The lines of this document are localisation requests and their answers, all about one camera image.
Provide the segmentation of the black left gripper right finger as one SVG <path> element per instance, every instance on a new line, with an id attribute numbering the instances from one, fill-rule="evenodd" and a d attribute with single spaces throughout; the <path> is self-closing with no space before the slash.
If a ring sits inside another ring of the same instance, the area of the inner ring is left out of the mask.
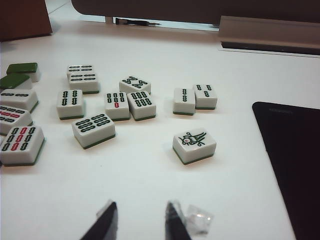
<path id="1" fill-rule="evenodd" d="M 165 239 L 191 240 L 206 237 L 210 231 L 214 215 L 190 204 L 186 213 L 177 200 L 167 202 L 165 209 Z"/>

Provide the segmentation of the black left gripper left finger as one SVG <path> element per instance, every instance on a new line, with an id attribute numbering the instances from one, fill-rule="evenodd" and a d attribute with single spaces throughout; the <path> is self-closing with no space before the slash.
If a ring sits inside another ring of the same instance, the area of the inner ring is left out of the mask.
<path id="1" fill-rule="evenodd" d="M 118 230 L 118 208 L 115 201 L 109 199 L 97 212 L 96 221 L 80 238 L 81 240 L 115 240 Z"/>

